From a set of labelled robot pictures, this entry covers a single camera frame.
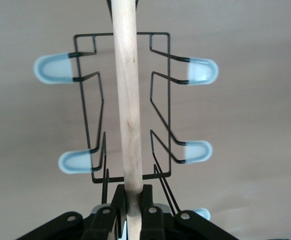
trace blue plastic tip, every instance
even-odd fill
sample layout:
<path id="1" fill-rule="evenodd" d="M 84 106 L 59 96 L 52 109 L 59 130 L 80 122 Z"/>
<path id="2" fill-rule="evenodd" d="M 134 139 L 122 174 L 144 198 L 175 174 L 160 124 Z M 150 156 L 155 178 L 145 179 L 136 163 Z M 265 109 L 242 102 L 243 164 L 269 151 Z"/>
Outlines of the blue plastic tip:
<path id="1" fill-rule="evenodd" d="M 198 208 L 198 209 L 195 209 L 195 210 L 192 210 L 194 211 L 196 214 L 200 215 L 201 217 L 203 217 L 204 219 L 210 221 L 211 219 L 211 214 L 209 212 L 208 209 L 206 208 Z"/>
<path id="2" fill-rule="evenodd" d="M 207 141 L 187 141 L 184 148 L 186 164 L 204 162 L 213 153 L 212 145 Z"/>
<path id="3" fill-rule="evenodd" d="M 33 72 L 44 84 L 72 84 L 74 82 L 68 52 L 39 57 L 34 62 Z"/>
<path id="4" fill-rule="evenodd" d="M 66 174 L 92 173 L 92 157 L 90 149 L 81 151 L 67 151 L 59 158 L 59 169 Z"/>
<path id="5" fill-rule="evenodd" d="M 210 59 L 190 58 L 187 69 L 188 85 L 212 84 L 218 77 L 218 65 Z"/>

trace light wood pole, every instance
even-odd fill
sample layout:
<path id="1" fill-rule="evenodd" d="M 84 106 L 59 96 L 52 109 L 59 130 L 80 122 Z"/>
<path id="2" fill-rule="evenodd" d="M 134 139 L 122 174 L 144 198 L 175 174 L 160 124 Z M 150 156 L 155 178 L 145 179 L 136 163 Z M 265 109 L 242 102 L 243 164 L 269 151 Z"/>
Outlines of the light wood pole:
<path id="1" fill-rule="evenodd" d="M 136 1 L 111 0 L 129 240 L 139 240 L 143 189 Z"/>

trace translucent blue cap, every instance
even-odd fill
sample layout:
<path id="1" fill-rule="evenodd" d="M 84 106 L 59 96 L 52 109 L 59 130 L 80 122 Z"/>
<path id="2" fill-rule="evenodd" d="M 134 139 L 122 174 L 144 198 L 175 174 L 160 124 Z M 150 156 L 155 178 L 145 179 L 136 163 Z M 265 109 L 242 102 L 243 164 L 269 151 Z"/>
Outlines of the translucent blue cap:
<path id="1" fill-rule="evenodd" d="M 207 141 L 187 141 L 184 148 L 186 164 L 204 162 L 213 153 L 212 145 Z"/>
<path id="2" fill-rule="evenodd" d="M 67 151 L 59 158 L 59 169 L 66 174 L 92 173 L 91 158 L 90 149 Z"/>
<path id="3" fill-rule="evenodd" d="M 68 52 L 39 57 L 33 65 L 34 75 L 44 84 L 72 84 L 73 72 Z"/>
<path id="4" fill-rule="evenodd" d="M 196 214 L 200 215 L 201 217 L 205 218 L 208 221 L 210 221 L 211 219 L 211 214 L 209 210 L 206 208 L 198 208 L 192 211 L 194 211 Z"/>
<path id="5" fill-rule="evenodd" d="M 190 58 L 187 68 L 188 85 L 212 84 L 218 77 L 218 65 L 210 60 L 203 58 Z"/>

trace black wire frame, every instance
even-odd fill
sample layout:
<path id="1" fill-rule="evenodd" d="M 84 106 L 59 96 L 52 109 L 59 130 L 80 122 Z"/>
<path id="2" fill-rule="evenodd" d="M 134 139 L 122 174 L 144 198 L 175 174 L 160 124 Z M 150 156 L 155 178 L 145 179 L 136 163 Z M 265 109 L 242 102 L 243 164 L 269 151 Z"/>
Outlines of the black wire frame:
<path id="1" fill-rule="evenodd" d="M 168 32 L 138 32 L 137 35 L 148 35 L 149 36 L 149 50 L 153 53 L 163 55 L 167 57 L 167 76 L 170 77 L 171 74 L 171 59 L 175 59 L 176 56 L 170 55 L 171 53 L 171 38 L 170 34 Z M 160 52 L 157 50 L 153 49 L 153 36 L 155 35 L 161 35 L 161 36 L 166 36 L 167 39 L 167 49 L 166 53 Z M 92 45 L 93 45 L 93 53 L 91 55 L 96 55 L 97 54 L 97 44 L 96 44 L 96 37 L 104 37 L 104 36 L 113 36 L 112 32 L 108 33 L 88 33 L 88 34 L 76 34 L 73 37 L 73 44 L 74 44 L 74 54 L 79 53 L 78 50 L 78 39 L 79 38 L 86 38 L 90 37 L 92 40 Z M 77 72 L 78 72 L 78 77 L 81 78 L 81 65 L 80 65 L 80 58 L 79 56 L 76 56 L 76 66 L 77 66 Z M 95 142 L 95 147 L 91 149 L 91 140 L 90 140 L 90 133 L 89 133 L 89 123 L 88 123 L 88 117 L 87 117 L 87 109 L 86 109 L 86 100 L 85 100 L 85 92 L 84 92 L 84 85 L 83 81 L 79 82 L 79 87 L 80 87 L 80 94 L 81 94 L 81 103 L 82 103 L 82 110 L 83 110 L 83 118 L 84 118 L 84 126 L 85 126 L 85 135 L 86 135 L 86 141 L 87 141 L 87 147 L 91 149 L 90 153 L 96 153 L 100 149 L 100 140 L 101 140 L 101 130 L 102 130 L 102 119 L 103 119 L 103 108 L 104 108 L 104 95 L 103 95 L 103 89 L 102 89 L 102 81 L 101 81 L 101 75 L 99 72 L 96 72 L 96 75 L 98 77 L 98 83 L 99 83 L 99 91 L 100 91 L 100 99 L 101 99 L 101 106 L 100 106 L 100 112 L 99 112 L 99 120 L 98 120 L 98 130 L 97 130 L 97 137 L 96 137 L 96 142 Z M 171 167 L 171 162 L 173 155 L 171 153 L 171 138 L 172 138 L 172 132 L 171 132 L 171 81 L 167 79 L 167 108 L 168 108 L 168 119 L 167 119 L 167 132 L 168 132 L 168 171 L 167 172 L 162 172 L 161 176 L 168 178 L 172 174 L 172 167 Z M 101 153 L 99 157 L 99 164 L 98 166 L 94 166 L 92 162 L 92 173 L 91 173 L 91 178 L 92 182 L 95 184 L 103 184 L 104 188 L 107 188 L 108 183 L 118 183 L 118 182 L 124 182 L 124 177 L 119 176 L 119 177 L 110 177 L 109 174 L 109 169 L 106 169 L 106 162 L 107 162 L 107 153 L 106 153 L 106 140 L 105 140 L 105 134 L 103 134 L 102 137 L 102 144 L 101 144 Z M 97 178 L 95 177 L 95 171 L 99 171 L 102 168 L 103 165 L 103 159 L 104 159 L 104 170 L 103 170 L 103 177 L 102 178 Z M 158 178 L 158 175 L 155 173 L 153 174 L 144 174 L 142 176 L 143 180 L 149 180 L 149 179 L 156 179 Z M 106 193 L 105 196 L 102 193 L 102 202 L 105 200 L 106 201 Z"/>

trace silver bolt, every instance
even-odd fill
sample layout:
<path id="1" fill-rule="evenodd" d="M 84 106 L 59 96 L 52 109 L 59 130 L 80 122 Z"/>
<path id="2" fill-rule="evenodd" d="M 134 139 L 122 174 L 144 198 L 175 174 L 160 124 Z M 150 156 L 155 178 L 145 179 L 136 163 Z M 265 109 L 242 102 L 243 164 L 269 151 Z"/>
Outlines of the silver bolt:
<path id="1" fill-rule="evenodd" d="M 73 221 L 73 220 L 75 220 L 76 219 L 76 216 L 69 216 L 66 220 L 68 221 L 68 222 L 71 222 L 71 221 Z"/>
<path id="2" fill-rule="evenodd" d="M 155 214 L 157 212 L 157 209 L 155 207 L 150 207 L 149 208 L 149 213 Z"/>
<path id="3" fill-rule="evenodd" d="M 105 210 L 102 211 L 102 213 L 103 214 L 108 214 L 108 213 L 110 213 L 110 209 L 105 209 Z"/>
<path id="4" fill-rule="evenodd" d="M 183 220 L 188 220 L 188 219 L 190 219 L 190 216 L 189 216 L 189 214 L 187 214 L 187 213 L 182 213 L 182 214 L 180 215 L 180 217 L 181 217 Z"/>

